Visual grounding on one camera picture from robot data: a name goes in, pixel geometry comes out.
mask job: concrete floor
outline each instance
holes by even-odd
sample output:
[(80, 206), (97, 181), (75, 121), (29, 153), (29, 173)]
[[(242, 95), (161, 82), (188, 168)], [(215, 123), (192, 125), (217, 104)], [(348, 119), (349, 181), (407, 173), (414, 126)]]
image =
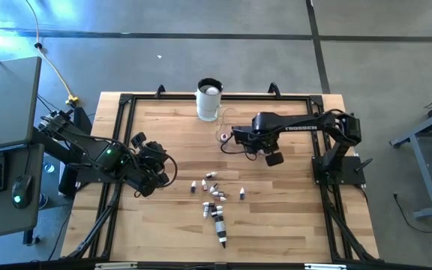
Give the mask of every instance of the concrete floor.
[[(40, 27), (84, 32), (163, 32), (310, 35), (304, 0), (32, 0)], [(432, 36), (432, 1), (313, 0), (321, 35)], [(36, 55), (34, 29), (24, 1), (0, 0), (0, 59)], [(42, 43), (88, 113), (102, 91), (192, 91), (215, 77), (228, 92), (265, 92), (275, 81), (284, 93), (322, 93), (311, 40), (194, 40), (45, 37)], [(398, 192), (409, 221), (432, 230), (432, 218), (413, 220), (430, 206), (413, 156), (392, 137), (420, 122), (432, 100), (432, 43), (322, 42), (331, 93), (360, 119), (357, 152), (374, 158), (365, 169), (371, 219), (380, 257), (392, 263), (432, 266), (432, 234), (410, 229), (392, 194)], [(64, 107), (65, 91), (43, 64), (39, 92)], [(38, 104), (37, 116), (46, 113)], [(43, 241), (20, 244), (22, 234), (0, 237), (0, 263), (47, 260), (68, 207), (40, 213)]]

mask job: computer mouse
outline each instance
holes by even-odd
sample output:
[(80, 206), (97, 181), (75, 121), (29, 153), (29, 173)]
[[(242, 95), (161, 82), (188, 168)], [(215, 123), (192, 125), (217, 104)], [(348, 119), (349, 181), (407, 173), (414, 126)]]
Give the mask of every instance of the computer mouse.
[(33, 195), (32, 177), (30, 175), (20, 175), (13, 182), (11, 190), (11, 201), (13, 206), (24, 209), (31, 203)]

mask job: black marker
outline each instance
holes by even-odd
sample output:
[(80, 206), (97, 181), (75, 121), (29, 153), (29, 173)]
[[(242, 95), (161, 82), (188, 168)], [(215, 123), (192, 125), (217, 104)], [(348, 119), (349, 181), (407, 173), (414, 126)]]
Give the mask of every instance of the black marker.
[(217, 237), (219, 238), (219, 242), (223, 245), (223, 248), (226, 248), (226, 227), (224, 226), (224, 218), (223, 216), (214, 217), (214, 222), (216, 226)]

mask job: gray desk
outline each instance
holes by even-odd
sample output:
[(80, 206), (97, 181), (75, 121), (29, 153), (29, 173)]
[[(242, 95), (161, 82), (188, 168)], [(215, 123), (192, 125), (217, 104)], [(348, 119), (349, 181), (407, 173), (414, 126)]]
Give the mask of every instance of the gray desk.
[(41, 173), (44, 147), (41, 144), (29, 146), (28, 174), (33, 178), (33, 199), (28, 207), (18, 209), (11, 202), (11, 187), (17, 176), (24, 174), (28, 148), (6, 150), (6, 189), (0, 191), (0, 236), (26, 231), (36, 227), (38, 222), (38, 200), (41, 189)]
[(30, 142), (41, 58), (0, 62), (0, 148)]

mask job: wooden table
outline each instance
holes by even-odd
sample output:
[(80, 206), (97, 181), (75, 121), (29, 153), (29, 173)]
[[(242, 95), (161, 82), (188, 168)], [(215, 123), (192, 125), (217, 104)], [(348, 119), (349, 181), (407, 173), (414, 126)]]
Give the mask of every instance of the wooden table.
[[(112, 136), (120, 94), (101, 93), (93, 135)], [(325, 110), (344, 110), (339, 94), (324, 94), (323, 100)], [(221, 132), (227, 133), (232, 125), (250, 125), (251, 119), (262, 111), (280, 115), (307, 114), (305, 104), (299, 101), (223, 100), (222, 105), (222, 110), (234, 108), (238, 111), (226, 112)], [(123, 116), (120, 140), (127, 114)], [(124, 186), (111, 260), (329, 262), (320, 190), (314, 184), (311, 169), (314, 154), (311, 135), (308, 132), (282, 133), (279, 145), (285, 162), (267, 167), (264, 158), (249, 161), (243, 154), (222, 153), (215, 139), (219, 123), (219, 120), (199, 120), (193, 100), (138, 100), (132, 136), (143, 131), (148, 141), (161, 143), (176, 159), (179, 173), (173, 185), (156, 190), (147, 198), (135, 198), (134, 190)], [(240, 145), (228, 143), (228, 151), (240, 149)], [(173, 166), (169, 161), (167, 164), (166, 171), (171, 178)], [(228, 194), (228, 201), (222, 203), (228, 235), (226, 249), (218, 242), (214, 221), (203, 219), (201, 203), (213, 198), (201, 190), (200, 181), (211, 171), (218, 175), (209, 184), (217, 182), (220, 191)], [(198, 182), (197, 192), (190, 193), (194, 180)], [(74, 250), (95, 222), (101, 186), (90, 184), (76, 195), (62, 256)], [(246, 190), (244, 201), (239, 200), (241, 187)], [(378, 257), (368, 207), (361, 191), (341, 186), (341, 194), (349, 228), (367, 251)], [(104, 246), (106, 230), (104, 227), (100, 249)], [(338, 229), (336, 231), (338, 250), (344, 254), (341, 234)]]

